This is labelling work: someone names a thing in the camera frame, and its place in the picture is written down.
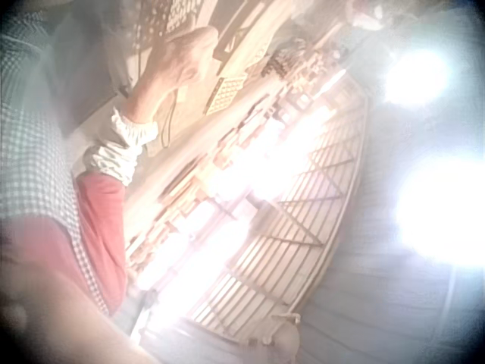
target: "hand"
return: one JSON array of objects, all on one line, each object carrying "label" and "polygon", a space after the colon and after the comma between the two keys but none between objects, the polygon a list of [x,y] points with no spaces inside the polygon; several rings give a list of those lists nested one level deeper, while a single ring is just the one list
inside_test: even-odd
[{"label": "hand", "polygon": [[[188,22],[189,30],[194,23]],[[202,80],[212,61],[217,36],[215,28],[205,27],[155,45],[145,72],[127,100],[125,116],[133,123],[149,123],[168,93]]]},{"label": "hand", "polygon": [[213,27],[172,36],[172,40],[153,48],[143,76],[152,82],[169,83],[173,89],[201,81],[207,74],[216,45],[217,31]]}]

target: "cable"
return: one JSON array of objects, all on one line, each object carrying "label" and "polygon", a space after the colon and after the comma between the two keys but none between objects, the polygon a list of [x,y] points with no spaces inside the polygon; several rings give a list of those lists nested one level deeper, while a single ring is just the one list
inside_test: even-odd
[{"label": "cable", "polygon": [[[167,149],[171,143],[172,120],[174,119],[175,108],[177,107],[178,94],[179,94],[179,90],[176,89],[174,91],[174,100],[172,101],[172,106],[170,107],[170,111],[168,112],[168,115],[165,118],[164,126],[161,129],[161,146],[163,149]],[[167,143],[165,143],[165,138],[164,138],[165,128],[168,129]]]},{"label": "cable", "polygon": [[138,40],[138,80],[142,76],[142,16],[143,16],[143,5],[145,0],[142,0],[139,5],[139,15],[138,15],[138,27],[136,29],[136,37]]}]

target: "cloth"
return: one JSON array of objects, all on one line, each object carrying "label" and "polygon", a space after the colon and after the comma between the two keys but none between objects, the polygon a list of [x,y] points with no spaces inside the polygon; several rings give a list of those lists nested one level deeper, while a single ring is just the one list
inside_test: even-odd
[{"label": "cloth", "polygon": [[0,219],[44,216],[63,226],[93,299],[108,312],[81,241],[70,169],[49,108],[44,25],[42,13],[3,19]]},{"label": "cloth", "polygon": [[126,280],[123,184],[131,181],[141,145],[158,130],[155,123],[133,124],[115,110],[86,154],[89,173],[76,189],[50,109],[43,25],[41,13],[2,24],[0,221],[26,260],[63,272],[101,311],[113,312]]},{"label": "cloth", "polygon": [[111,123],[102,126],[98,142],[84,155],[88,171],[100,171],[128,186],[142,146],[158,135],[157,123],[134,124],[115,109]]}]

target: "wall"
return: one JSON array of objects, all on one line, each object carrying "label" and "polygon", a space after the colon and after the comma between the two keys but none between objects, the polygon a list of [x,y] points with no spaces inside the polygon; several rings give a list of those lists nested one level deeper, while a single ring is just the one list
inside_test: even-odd
[{"label": "wall", "polygon": [[439,44],[462,46],[446,55],[448,92],[426,109],[382,105],[371,116],[361,185],[339,248],[302,311],[300,364],[455,362],[485,339],[483,269],[454,272],[420,257],[396,223],[399,188],[419,160],[462,152],[483,158],[483,52],[464,36],[466,22],[450,29],[459,14],[444,19],[436,24],[447,24],[442,36],[453,37]]}]

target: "bright light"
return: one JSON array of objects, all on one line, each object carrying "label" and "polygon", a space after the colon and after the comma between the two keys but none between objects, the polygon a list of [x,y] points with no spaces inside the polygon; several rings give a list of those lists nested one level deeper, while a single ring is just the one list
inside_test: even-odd
[{"label": "bright light", "polygon": [[325,93],[326,91],[328,91],[329,89],[332,88],[333,85],[335,85],[342,77],[344,74],[346,74],[347,70],[340,70],[339,72],[337,72],[336,74],[334,74],[332,76],[332,78],[330,78],[320,89],[320,91],[318,91],[317,95],[315,96],[315,98],[319,98],[322,93]]},{"label": "bright light", "polygon": [[328,117],[328,108],[316,111],[301,121],[288,139],[274,150],[252,182],[255,196],[259,199],[273,199],[284,190],[291,177],[305,167],[307,154]]},{"label": "bright light", "polygon": [[209,201],[199,203],[178,227],[179,231],[184,234],[194,234],[200,231],[211,219],[214,212],[215,207]]},{"label": "bright light", "polygon": [[404,56],[389,72],[387,101],[401,105],[423,105],[445,89],[448,68],[432,52],[421,51]]},{"label": "bright light", "polygon": [[234,164],[214,177],[209,184],[211,193],[216,193],[224,201],[240,196],[262,173],[265,155],[277,143],[283,128],[279,121],[269,119],[258,138],[252,141]]},{"label": "bright light", "polygon": [[167,327],[197,303],[246,240],[249,224],[232,221],[216,231],[184,265],[178,276],[158,296],[154,311],[156,328]]},{"label": "bright light", "polygon": [[172,234],[158,248],[153,259],[138,276],[136,285],[141,290],[148,290],[174,265],[185,253],[188,240],[180,234]]},{"label": "bright light", "polygon": [[485,166],[459,159],[424,165],[406,182],[398,222],[423,256],[485,265]]}]

